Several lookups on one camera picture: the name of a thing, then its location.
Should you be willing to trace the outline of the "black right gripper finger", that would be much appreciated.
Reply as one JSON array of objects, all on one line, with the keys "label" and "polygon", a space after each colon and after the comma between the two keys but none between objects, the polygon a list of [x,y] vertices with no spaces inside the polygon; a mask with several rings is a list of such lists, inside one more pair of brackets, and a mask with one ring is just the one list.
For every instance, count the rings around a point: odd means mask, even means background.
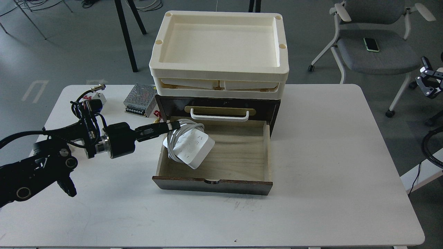
[{"label": "black right gripper finger", "polygon": [[432,80],[430,78],[424,79],[423,77],[416,77],[415,82],[422,91],[423,95],[428,98],[436,98],[442,93],[440,85],[441,80]]},{"label": "black right gripper finger", "polygon": [[425,56],[422,56],[421,61],[423,64],[423,69],[420,69],[421,77],[432,77],[432,78],[442,78],[443,77],[442,72],[434,71],[432,69],[432,66],[431,66],[428,58],[426,58]]}]

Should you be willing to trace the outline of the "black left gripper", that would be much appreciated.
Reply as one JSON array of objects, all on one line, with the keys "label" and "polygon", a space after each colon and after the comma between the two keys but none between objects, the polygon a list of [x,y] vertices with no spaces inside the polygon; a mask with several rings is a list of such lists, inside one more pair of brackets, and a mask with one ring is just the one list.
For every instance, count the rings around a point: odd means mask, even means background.
[{"label": "black left gripper", "polygon": [[143,142],[157,138],[180,127],[179,122],[159,122],[137,127],[133,131],[126,122],[114,123],[102,129],[104,135],[95,145],[95,150],[97,154],[108,153],[111,159],[118,158],[135,151],[135,140]]}]

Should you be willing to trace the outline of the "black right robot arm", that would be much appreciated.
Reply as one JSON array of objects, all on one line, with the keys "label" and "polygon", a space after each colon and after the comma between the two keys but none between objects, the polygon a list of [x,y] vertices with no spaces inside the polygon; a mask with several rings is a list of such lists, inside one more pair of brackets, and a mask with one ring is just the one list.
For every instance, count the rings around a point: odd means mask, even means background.
[{"label": "black right robot arm", "polygon": [[[442,93],[443,88],[443,73],[442,67],[434,70],[429,59],[425,56],[421,57],[422,68],[420,69],[420,75],[415,77],[415,83],[422,91],[423,95],[434,99],[440,93]],[[436,157],[434,153],[432,153],[429,149],[430,140],[437,134],[442,133],[442,126],[430,130],[421,142],[421,150],[427,160],[436,165],[439,168],[442,168],[442,159]]]}]

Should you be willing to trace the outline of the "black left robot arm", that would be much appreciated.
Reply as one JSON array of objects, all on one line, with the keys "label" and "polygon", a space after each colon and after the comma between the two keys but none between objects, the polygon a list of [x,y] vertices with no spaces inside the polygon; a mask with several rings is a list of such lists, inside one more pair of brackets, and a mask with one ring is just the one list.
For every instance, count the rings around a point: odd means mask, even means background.
[{"label": "black left robot arm", "polygon": [[108,126],[106,120],[101,118],[104,126],[104,135],[101,135],[96,118],[101,117],[102,108],[100,99],[83,99],[81,95],[71,102],[71,111],[78,118],[76,123],[61,129],[18,132],[1,140],[3,148],[21,137],[47,136],[46,140],[33,144],[33,156],[1,166],[1,206],[29,200],[54,182],[66,194],[74,197],[76,188],[70,174],[79,162],[72,155],[70,146],[83,148],[87,158],[108,152],[110,158],[114,159],[133,153],[136,141],[150,140],[180,128],[180,123],[174,121],[152,123],[133,130],[126,122]]}]

